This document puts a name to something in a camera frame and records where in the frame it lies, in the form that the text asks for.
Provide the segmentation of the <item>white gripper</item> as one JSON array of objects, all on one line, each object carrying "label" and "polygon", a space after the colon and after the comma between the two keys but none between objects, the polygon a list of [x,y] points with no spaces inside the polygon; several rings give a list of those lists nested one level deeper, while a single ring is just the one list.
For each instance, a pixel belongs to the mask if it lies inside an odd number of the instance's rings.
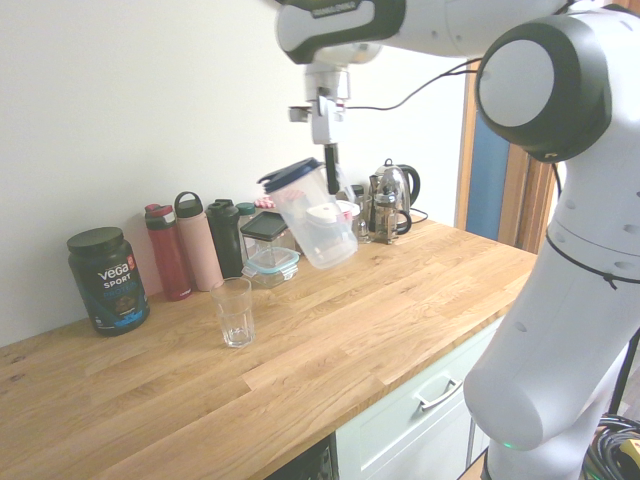
[{"label": "white gripper", "polygon": [[331,195],[340,190],[338,179],[338,148],[346,138],[346,113],[343,105],[333,99],[319,96],[312,102],[313,143],[324,146],[327,188]]}]

